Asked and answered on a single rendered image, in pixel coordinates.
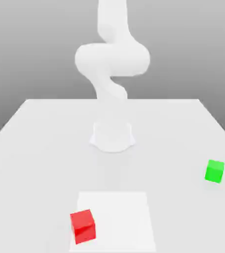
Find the small red cube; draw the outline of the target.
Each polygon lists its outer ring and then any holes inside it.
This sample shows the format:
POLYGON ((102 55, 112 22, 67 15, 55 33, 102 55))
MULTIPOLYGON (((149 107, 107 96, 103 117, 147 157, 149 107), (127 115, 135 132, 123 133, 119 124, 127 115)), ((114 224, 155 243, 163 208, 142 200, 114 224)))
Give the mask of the small red cube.
POLYGON ((70 214, 71 229, 76 244, 96 238, 96 225, 90 209, 70 214))

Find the small green cube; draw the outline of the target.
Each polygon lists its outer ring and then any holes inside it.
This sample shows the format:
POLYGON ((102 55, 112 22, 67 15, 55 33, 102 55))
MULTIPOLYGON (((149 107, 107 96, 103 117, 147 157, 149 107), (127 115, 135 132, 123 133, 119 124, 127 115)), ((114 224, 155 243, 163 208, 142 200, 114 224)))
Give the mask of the small green cube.
POLYGON ((224 162, 209 160, 205 172, 205 180, 221 183, 225 164, 224 162))

